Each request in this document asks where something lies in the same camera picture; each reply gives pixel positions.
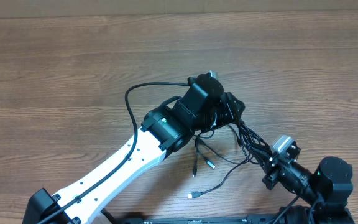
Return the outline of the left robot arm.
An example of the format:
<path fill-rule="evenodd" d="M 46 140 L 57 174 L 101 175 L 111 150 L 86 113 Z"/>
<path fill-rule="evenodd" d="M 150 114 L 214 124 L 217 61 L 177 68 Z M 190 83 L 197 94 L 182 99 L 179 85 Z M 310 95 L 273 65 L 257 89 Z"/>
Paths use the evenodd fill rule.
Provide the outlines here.
<path fill-rule="evenodd" d="M 134 135 L 89 174 L 54 194 L 37 191 L 28 201 L 24 223 L 92 223 L 133 180 L 186 146 L 195 132 L 239 123 L 242 101 L 225 92 L 213 72 L 190 77 L 187 92 L 149 111 Z"/>

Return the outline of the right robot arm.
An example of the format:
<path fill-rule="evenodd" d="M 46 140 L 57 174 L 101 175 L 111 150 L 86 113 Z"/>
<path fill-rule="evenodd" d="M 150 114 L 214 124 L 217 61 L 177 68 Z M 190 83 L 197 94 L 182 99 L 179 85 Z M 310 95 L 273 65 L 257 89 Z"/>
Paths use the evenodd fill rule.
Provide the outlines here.
<path fill-rule="evenodd" d="M 282 184 L 296 197 L 269 223 L 354 223 L 347 206 L 353 191 L 352 166 L 338 157 L 325 157 L 312 173 L 297 163 L 295 142 L 283 149 L 251 144 L 252 156 L 265 172 L 262 182 L 273 189 Z"/>

